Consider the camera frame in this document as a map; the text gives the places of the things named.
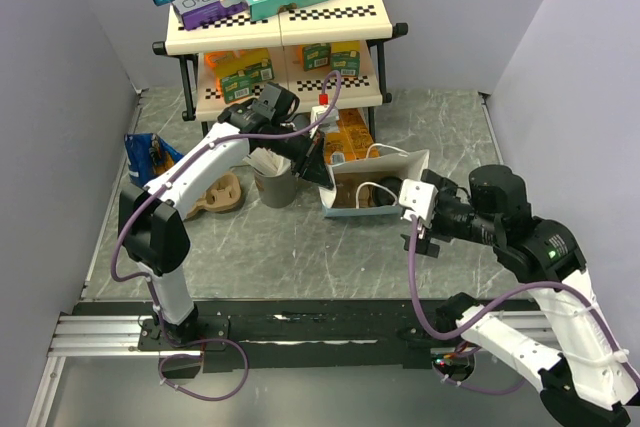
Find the gray marble floor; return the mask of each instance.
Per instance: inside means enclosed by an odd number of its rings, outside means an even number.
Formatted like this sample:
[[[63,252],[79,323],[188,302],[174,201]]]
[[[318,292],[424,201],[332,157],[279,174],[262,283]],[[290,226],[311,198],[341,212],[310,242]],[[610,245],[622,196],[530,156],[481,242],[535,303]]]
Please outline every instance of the gray marble floor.
[[[431,150],[430,167],[467,185],[475,167],[497,162],[476,93],[395,90],[392,104],[377,109],[378,140],[414,151]],[[178,89],[153,89],[142,98],[138,132],[156,132],[181,152],[201,138],[200,125],[181,120]],[[296,201],[273,210],[257,195],[251,171],[237,167],[244,207],[204,213],[187,222],[192,241],[185,275],[196,298],[398,298],[408,296],[407,254],[401,233],[409,224],[395,216],[323,218],[317,189],[302,184]],[[110,213],[91,281],[90,299],[146,298],[142,282],[116,284],[109,258],[116,238],[117,203]],[[135,270],[123,252],[119,270]],[[421,258],[418,281],[425,298],[460,291],[491,298],[514,287],[487,247],[453,241],[437,260]]]

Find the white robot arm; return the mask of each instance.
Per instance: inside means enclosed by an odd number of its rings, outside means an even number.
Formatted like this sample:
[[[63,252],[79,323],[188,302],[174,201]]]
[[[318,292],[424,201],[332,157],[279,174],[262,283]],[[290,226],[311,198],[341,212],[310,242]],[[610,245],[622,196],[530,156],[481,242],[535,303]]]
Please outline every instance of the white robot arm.
[[[124,281],[144,276],[151,283],[154,309],[172,345],[197,338],[198,312],[182,267],[190,247],[182,220],[202,192],[258,147],[290,159],[301,178],[333,187],[324,164],[322,132],[294,134],[283,125],[297,101],[291,92],[267,84],[259,99],[225,109],[196,148],[145,189],[123,188],[118,241],[140,272],[120,277],[116,251],[112,277]],[[320,103],[326,102],[324,96]],[[536,388],[564,427],[628,425],[623,406],[638,404],[640,378],[604,321],[574,236],[558,222],[531,215],[524,181],[507,167],[474,170],[470,186],[465,203],[457,196],[458,185],[432,171],[425,171],[420,181],[403,182],[399,203],[405,207],[403,218],[415,227],[405,244],[410,271],[416,251],[437,256],[434,238],[491,246],[522,284],[518,292],[531,290],[561,351],[534,342],[491,313],[510,294],[486,307],[469,295],[453,296],[437,312],[450,332],[437,332],[419,307],[414,282],[412,301],[426,333],[439,340],[461,337],[494,354]]]
[[[165,327],[176,343],[195,336],[198,312],[182,267],[190,248],[182,220],[204,191],[259,147],[291,160],[296,176],[333,187],[324,163],[324,134],[294,133],[291,127],[282,125],[292,110],[295,112],[298,102],[288,90],[268,83],[259,99],[227,107],[195,148],[144,189],[133,184],[122,189],[119,208],[122,245],[152,283],[152,292],[157,297],[154,308],[162,310]],[[149,205],[141,214],[145,202]],[[111,272],[114,280],[132,278],[117,275],[115,260],[112,259]]]
[[[461,201],[461,189],[449,179],[425,171],[421,180],[405,180],[399,197],[406,208],[403,218],[413,221],[414,236],[419,237],[409,242],[410,255],[418,249],[437,256],[433,238],[492,246],[498,261],[522,284],[512,294],[530,291],[561,350],[507,326],[496,314],[486,313],[491,307],[483,308],[467,294],[452,297],[439,310],[451,329],[522,375],[563,426],[628,425],[623,406],[638,400],[638,374],[604,320],[571,232],[558,222],[531,216],[524,181],[508,167],[490,165],[471,172],[469,203]],[[492,304],[500,302],[499,298]],[[425,327],[435,338],[457,336]]]

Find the checkered stripe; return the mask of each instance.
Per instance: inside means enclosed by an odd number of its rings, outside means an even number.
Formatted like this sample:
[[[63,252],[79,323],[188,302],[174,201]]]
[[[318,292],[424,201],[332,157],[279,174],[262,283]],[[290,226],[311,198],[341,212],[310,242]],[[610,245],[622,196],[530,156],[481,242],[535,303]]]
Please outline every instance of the checkered stripe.
[[[253,86],[253,95],[258,97],[262,93],[263,90],[264,90],[264,85],[255,84]],[[205,100],[211,100],[211,99],[220,100],[222,98],[223,98],[222,92],[220,92],[218,89],[206,88],[204,90],[204,99]]]
[[[213,27],[214,29],[219,29],[221,27],[235,27],[236,25],[242,27],[244,25],[266,24],[268,22],[269,19],[251,20],[251,17],[247,14],[240,14],[234,15],[233,17],[214,20],[213,22],[209,23],[203,22],[202,25],[198,28],[208,29],[209,27]],[[181,25],[178,27],[178,30],[182,31],[184,30],[184,27]]]
[[[296,82],[298,92],[321,92],[322,80],[298,80]],[[369,77],[366,75],[362,77],[343,77],[342,87],[350,89],[352,87],[369,87]],[[336,86],[336,79],[331,79],[327,84],[327,90],[331,90]]]
[[[320,19],[342,19],[352,17],[374,17],[378,15],[373,5],[359,5],[357,7],[335,7],[333,9],[299,9],[289,11],[289,20],[320,20]]]

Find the white shelf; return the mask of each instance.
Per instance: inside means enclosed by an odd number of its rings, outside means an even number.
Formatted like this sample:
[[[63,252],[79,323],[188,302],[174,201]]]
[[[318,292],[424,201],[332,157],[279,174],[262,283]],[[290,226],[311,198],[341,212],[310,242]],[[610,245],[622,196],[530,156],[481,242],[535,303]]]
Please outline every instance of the white shelf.
[[[187,31],[170,8],[165,49],[184,55],[392,36],[382,0],[329,0],[291,12],[258,22],[242,12]]]
[[[205,27],[184,30],[173,9],[169,8],[169,24],[165,41],[165,49],[169,55],[281,45],[278,17],[252,22],[247,12],[240,12]]]
[[[393,27],[382,0],[329,0],[280,14],[282,45],[388,39]]]
[[[311,112],[311,108],[318,105],[318,95],[322,93],[322,81],[331,68],[327,66],[305,72],[297,58],[295,47],[285,47],[284,55],[287,63],[288,89],[300,97],[298,111]],[[334,85],[335,79],[331,79],[327,87],[329,98],[335,90]],[[378,105],[382,105],[378,77],[373,68],[367,43],[362,41],[360,43],[360,75],[343,78],[337,107],[339,109],[354,109]]]
[[[282,47],[269,48],[271,55],[271,64],[273,65],[275,82],[283,87],[287,87],[287,69],[285,67],[284,51]],[[253,86],[253,95],[258,97],[262,93],[263,83]],[[213,70],[204,62],[204,56],[200,55],[198,59],[198,93],[196,104],[196,120],[199,122],[214,121],[230,104],[227,104],[222,94],[216,87],[216,79]]]
[[[300,65],[295,47],[273,47],[269,49],[276,82],[286,87],[300,98],[298,112],[309,113],[318,105],[318,95],[322,92],[322,81],[331,70],[328,66],[305,72]],[[253,95],[258,97],[264,84],[254,86]],[[335,80],[331,80],[327,88],[329,98],[335,91]],[[214,121],[229,104],[222,98],[216,88],[213,71],[204,63],[203,56],[198,61],[198,94],[196,104],[196,120],[200,122]],[[367,43],[360,45],[360,75],[343,78],[339,109],[359,107],[376,107],[382,104],[382,95],[378,86],[378,78]]]

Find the orange snack box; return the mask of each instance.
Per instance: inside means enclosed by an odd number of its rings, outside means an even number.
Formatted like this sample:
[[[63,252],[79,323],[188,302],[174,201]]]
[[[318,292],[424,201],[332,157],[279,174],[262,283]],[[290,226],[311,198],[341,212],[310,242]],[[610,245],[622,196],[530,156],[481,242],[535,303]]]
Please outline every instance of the orange snack box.
[[[358,109],[338,111],[340,119],[335,127],[323,128],[325,132],[324,160],[327,164],[338,164],[367,157],[373,144],[369,129]],[[371,149],[369,157],[380,157],[378,149]]]

